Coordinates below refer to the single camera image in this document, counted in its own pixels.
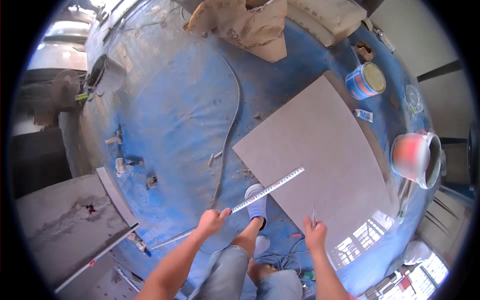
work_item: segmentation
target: metal ruler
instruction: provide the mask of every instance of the metal ruler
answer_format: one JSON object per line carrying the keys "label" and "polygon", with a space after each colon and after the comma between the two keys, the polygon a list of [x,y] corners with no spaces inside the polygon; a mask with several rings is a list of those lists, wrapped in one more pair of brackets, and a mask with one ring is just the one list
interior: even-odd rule
{"label": "metal ruler", "polygon": [[[239,205],[235,206],[232,208],[232,212],[231,214],[234,214],[236,213],[237,211],[249,206],[250,204],[252,204],[253,202],[257,201],[258,199],[264,197],[264,196],[267,196],[268,194],[270,194],[271,192],[273,192],[274,190],[278,189],[279,187],[281,187],[282,185],[284,185],[285,183],[287,183],[288,181],[292,180],[292,178],[294,178],[295,176],[299,175],[300,173],[302,173],[303,171],[305,171],[304,168],[298,168],[298,169],[295,169],[293,170],[292,172],[290,172],[288,175],[286,175],[285,177],[283,177],[282,179],[280,180],[277,180],[275,183],[273,183],[272,185],[269,185],[267,188],[265,188],[264,190],[262,190],[260,193],[256,194],[255,196],[245,200],[244,202],[240,203]],[[151,250],[153,249],[156,249],[156,248],[159,248],[159,247],[162,247],[164,245],[167,245],[167,244],[170,244],[171,242],[174,242],[176,240],[179,240],[181,238],[184,238],[186,236],[188,236],[189,234],[191,234],[195,229],[197,228],[197,226],[187,230],[187,231],[184,231],[182,232],[181,234],[179,235],[176,235],[174,236],[173,238],[170,238],[168,240],[166,240],[165,242],[163,243],[160,243],[158,245],[155,245],[151,248]]]}

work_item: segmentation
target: floor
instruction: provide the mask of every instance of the floor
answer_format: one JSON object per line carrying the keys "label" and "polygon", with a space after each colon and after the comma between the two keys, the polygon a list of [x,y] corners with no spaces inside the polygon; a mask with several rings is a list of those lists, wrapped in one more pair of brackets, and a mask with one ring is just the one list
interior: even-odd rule
{"label": "floor", "polygon": [[[60,127],[74,177],[99,166],[115,174],[115,158],[120,156],[144,159],[144,167],[128,166],[114,181],[137,217],[137,234],[148,247],[195,226],[212,198],[219,160],[214,160],[211,167],[207,161],[212,153],[221,150],[238,97],[234,78],[220,55],[239,78],[241,106],[228,150],[223,154],[226,167],[218,209],[238,204],[247,187],[255,183],[250,174],[241,171],[244,165],[231,147],[324,71],[332,70],[344,80],[357,65],[350,49],[357,41],[374,49],[372,62],[383,70],[387,80],[383,94],[358,101],[360,108],[374,113],[371,129],[385,156],[397,135],[431,128],[427,108],[416,116],[407,113],[404,86],[410,83],[409,77],[394,55],[363,26],[335,47],[325,48],[286,19],[288,56],[270,64],[214,36],[203,40],[184,32],[180,8],[174,2],[139,3],[140,9],[134,10],[125,27],[105,44],[101,42],[101,30],[94,30],[86,43],[89,68],[105,52],[125,66],[123,86],[117,92],[95,97],[78,114],[62,113]],[[106,145],[104,141],[114,136],[119,126],[123,144]],[[147,190],[145,180],[151,173],[156,174],[158,185]],[[433,190],[416,188],[412,197],[403,224],[394,225],[364,255],[338,271],[351,294],[362,293],[384,277],[389,264],[401,255],[413,235]],[[298,241],[289,235],[300,231],[272,198],[267,200],[267,211],[269,226],[263,234],[271,240],[269,251],[287,254]],[[185,294],[202,279],[208,254],[228,245],[247,223],[247,212],[241,211],[207,240],[182,288]],[[175,245],[161,247],[149,258],[124,240],[113,252],[122,257],[125,268],[146,278]],[[296,250],[305,250],[304,243]],[[296,254],[293,262],[289,267],[301,264],[304,270],[312,268],[307,252]],[[247,279],[242,299],[254,295],[255,287]]]}

